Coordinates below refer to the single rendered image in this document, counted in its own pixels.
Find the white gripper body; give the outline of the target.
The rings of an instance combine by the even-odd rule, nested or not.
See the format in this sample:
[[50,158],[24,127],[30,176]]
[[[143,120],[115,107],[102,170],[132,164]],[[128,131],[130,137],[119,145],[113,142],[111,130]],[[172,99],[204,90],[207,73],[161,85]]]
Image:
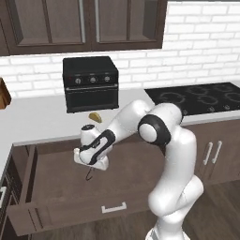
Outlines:
[[[80,149],[75,148],[74,149],[74,161],[78,164],[82,164],[84,166],[89,167],[89,164],[83,163],[80,159]],[[94,165],[90,166],[91,168],[106,171],[109,167],[109,160],[108,157],[102,157],[100,160],[98,160]]]

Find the dark brown drawer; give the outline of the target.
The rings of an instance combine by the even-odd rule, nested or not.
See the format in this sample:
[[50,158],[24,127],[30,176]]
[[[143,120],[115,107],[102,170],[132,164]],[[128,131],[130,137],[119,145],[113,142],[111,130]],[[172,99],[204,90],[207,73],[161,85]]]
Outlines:
[[[108,154],[109,168],[93,170],[73,160],[78,140],[29,144],[20,201],[7,208],[19,236],[148,208],[147,198],[163,169],[158,147],[132,136]],[[127,210],[102,214],[127,203]]]

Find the olive yellow food piece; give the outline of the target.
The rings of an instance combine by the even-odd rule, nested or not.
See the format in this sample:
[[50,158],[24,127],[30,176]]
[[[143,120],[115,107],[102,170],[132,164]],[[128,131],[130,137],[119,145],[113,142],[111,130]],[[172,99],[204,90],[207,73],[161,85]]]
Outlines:
[[102,122],[102,118],[101,118],[101,116],[97,112],[90,112],[88,117],[91,120],[93,120],[93,121],[95,121],[97,123],[101,123]]

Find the black toaster oven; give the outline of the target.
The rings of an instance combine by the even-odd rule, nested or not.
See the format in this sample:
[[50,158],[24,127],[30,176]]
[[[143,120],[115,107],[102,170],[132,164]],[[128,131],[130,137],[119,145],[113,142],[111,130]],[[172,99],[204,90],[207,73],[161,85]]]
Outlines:
[[63,59],[67,113],[117,109],[119,72],[110,56]]

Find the dark side cupboard run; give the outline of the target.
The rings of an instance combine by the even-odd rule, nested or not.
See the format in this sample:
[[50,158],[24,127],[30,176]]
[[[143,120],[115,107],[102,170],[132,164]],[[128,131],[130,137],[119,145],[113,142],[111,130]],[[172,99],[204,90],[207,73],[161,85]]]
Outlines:
[[13,147],[9,156],[2,183],[2,186],[6,188],[6,195],[0,207],[0,240],[31,240],[28,234],[18,236],[15,233],[7,214],[7,208],[20,201],[28,156],[29,151],[26,146]]

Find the brown lower cupboard door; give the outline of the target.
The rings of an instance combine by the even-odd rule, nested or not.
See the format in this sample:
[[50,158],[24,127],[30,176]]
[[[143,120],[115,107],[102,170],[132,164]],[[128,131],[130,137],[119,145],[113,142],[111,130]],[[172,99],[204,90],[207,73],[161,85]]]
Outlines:
[[186,126],[186,128],[195,134],[197,140],[197,158],[194,173],[202,180],[203,183],[205,183],[208,163],[206,166],[204,166],[203,160],[206,154],[208,143],[214,143],[211,127],[208,124],[199,124]]
[[219,137],[221,147],[211,179],[215,183],[231,182],[240,178],[240,120],[221,122]]

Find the black hob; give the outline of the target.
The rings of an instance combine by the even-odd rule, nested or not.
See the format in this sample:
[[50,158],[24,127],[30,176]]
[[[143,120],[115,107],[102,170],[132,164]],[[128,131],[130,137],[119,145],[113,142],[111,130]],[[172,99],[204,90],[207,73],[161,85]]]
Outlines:
[[240,87],[230,82],[145,89],[158,105],[178,105],[184,116],[240,110]]

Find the brown wooden object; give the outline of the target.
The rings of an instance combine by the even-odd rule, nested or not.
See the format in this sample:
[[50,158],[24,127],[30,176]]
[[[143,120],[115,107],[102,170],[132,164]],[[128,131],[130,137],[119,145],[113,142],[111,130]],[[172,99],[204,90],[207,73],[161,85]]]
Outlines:
[[5,109],[11,102],[11,95],[2,78],[0,78],[0,110]]

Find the dark brown upper cupboard door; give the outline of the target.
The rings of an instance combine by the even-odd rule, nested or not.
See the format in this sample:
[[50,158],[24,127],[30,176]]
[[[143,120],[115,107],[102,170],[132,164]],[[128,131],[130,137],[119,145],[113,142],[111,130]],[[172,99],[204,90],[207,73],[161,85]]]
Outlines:
[[8,44],[1,15],[2,7],[0,5],[0,56],[9,56]]
[[87,0],[83,0],[82,43],[78,0],[1,0],[10,55],[91,50]]
[[94,51],[162,48],[168,0],[99,0],[99,43],[95,0],[90,3]]

